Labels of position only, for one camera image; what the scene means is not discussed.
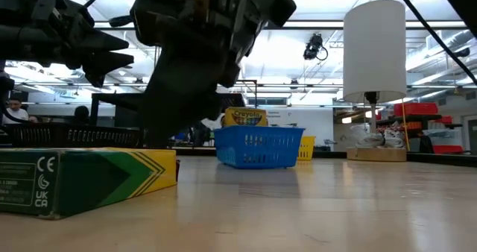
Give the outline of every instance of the blue plastic basket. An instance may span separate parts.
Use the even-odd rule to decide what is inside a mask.
[[[215,131],[218,159],[235,168],[293,167],[302,128],[231,126]]]

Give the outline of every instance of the crayola logo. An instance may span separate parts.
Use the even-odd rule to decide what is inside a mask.
[[[235,111],[232,113],[232,118],[237,125],[257,125],[263,118],[260,113],[245,113],[240,111]]]

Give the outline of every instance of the ce mark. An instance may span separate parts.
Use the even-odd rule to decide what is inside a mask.
[[[38,161],[37,161],[38,171],[41,171],[41,172],[45,171],[45,169],[42,168],[42,166],[41,166],[41,162],[44,161],[45,159],[46,158],[44,158],[44,157],[41,157],[41,158],[38,159]],[[55,159],[54,157],[51,157],[46,162],[46,168],[48,169],[49,172],[54,172],[53,171],[53,161],[54,161],[54,159]]]

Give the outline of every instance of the cylindrical lampshade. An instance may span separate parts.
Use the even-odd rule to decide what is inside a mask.
[[[344,17],[343,98],[362,103],[365,92],[379,102],[406,95],[405,8],[398,1],[372,1]]]

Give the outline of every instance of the crayola box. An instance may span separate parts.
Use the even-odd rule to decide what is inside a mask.
[[[225,110],[224,126],[268,126],[267,112],[246,107],[229,107]]]
[[[0,212],[59,219],[177,184],[175,151],[0,149]]]

